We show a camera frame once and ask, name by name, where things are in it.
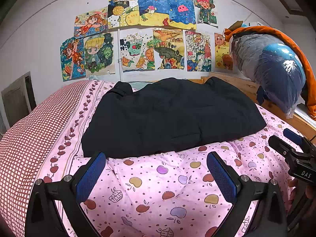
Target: wooden headboard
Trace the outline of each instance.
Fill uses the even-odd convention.
[[[257,101],[257,90],[259,88],[259,85],[237,77],[232,77],[224,74],[219,74],[215,72],[210,72],[207,77],[201,77],[201,79],[190,79],[191,81],[199,84],[204,84],[210,77],[218,77],[227,83],[232,84],[233,86],[237,87],[239,90],[241,90],[244,94],[246,94],[254,103],[258,104]],[[305,121],[303,118],[299,117],[298,115],[294,114],[293,118],[286,118],[285,114],[281,111],[281,109],[276,106],[271,101],[264,101],[264,103],[261,105],[266,110],[270,111],[283,121],[290,124],[292,127],[294,127],[296,130],[300,131],[307,139],[312,140],[311,142],[316,144],[316,128],[313,127],[310,123]]]

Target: landscape drawing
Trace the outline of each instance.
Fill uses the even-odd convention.
[[[162,59],[158,69],[184,69],[184,43],[181,29],[154,28],[154,49]]]

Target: pink bedsheet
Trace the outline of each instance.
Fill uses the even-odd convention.
[[[113,84],[94,81],[90,87],[55,141],[37,179],[59,181],[87,163],[80,139],[98,102]],[[275,134],[298,151],[300,148],[282,134],[284,128],[294,130],[291,126],[258,108],[267,127],[254,135],[179,153],[110,158],[89,199],[81,204],[88,218],[103,237],[210,237],[231,208],[207,169],[206,157],[210,151],[216,151],[238,174],[247,174],[253,181],[276,179],[287,204],[290,195],[287,182],[291,179],[288,166],[267,141]],[[118,134],[124,141],[128,133],[122,129]],[[61,203],[57,206],[69,235],[76,236]],[[244,234],[254,208],[252,203],[237,236]]]

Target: cartoon boy drawing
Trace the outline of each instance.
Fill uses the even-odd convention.
[[[73,42],[68,43],[67,47],[63,51],[63,53],[67,57],[67,59],[72,58],[69,79],[72,78],[72,71],[74,68],[74,64],[78,64],[78,67],[80,67],[80,63],[83,60],[83,58],[81,57],[81,54],[79,52],[77,52],[77,46],[78,46],[78,40],[75,40]]]
[[[98,51],[103,47],[104,35],[97,34],[89,37],[84,44],[85,51],[91,56],[86,57],[86,65],[88,69],[96,69],[97,65],[100,64],[100,58]]]
[[[89,31],[90,28],[92,28],[92,27],[98,28],[104,23],[105,23],[105,20],[101,17],[100,14],[97,14],[97,13],[93,14],[85,21],[84,26],[76,29],[75,36],[78,37],[80,35],[84,35]]]
[[[205,23],[216,23],[216,17],[212,15],[211,10],[215,8],[215,5],[210,0],[196,0],[200,10],[200,20]]]

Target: metal screw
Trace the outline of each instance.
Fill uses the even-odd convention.
[[[271,179],[270,181],[271,181],[271,183],[272,183],[273,185],[277,185],[277,180]]]
[[[40,184],[42,183],[42,181],[43,181],[42,179],[37,179],[37,180],[35,181],[35,184],[36,184],[36,185],[40,185]]]
[[[244,182],[248,182],[248,181],[249,181],[249,176],[247,176],[247,175],[242,175],[240,178],[241,178]]]
[[[64,176],[64,181],[65,181],[65,182],[69,182],[71,179],[72,179],[72,176],[71,176],[71,175],[66,175],[66,176]]]

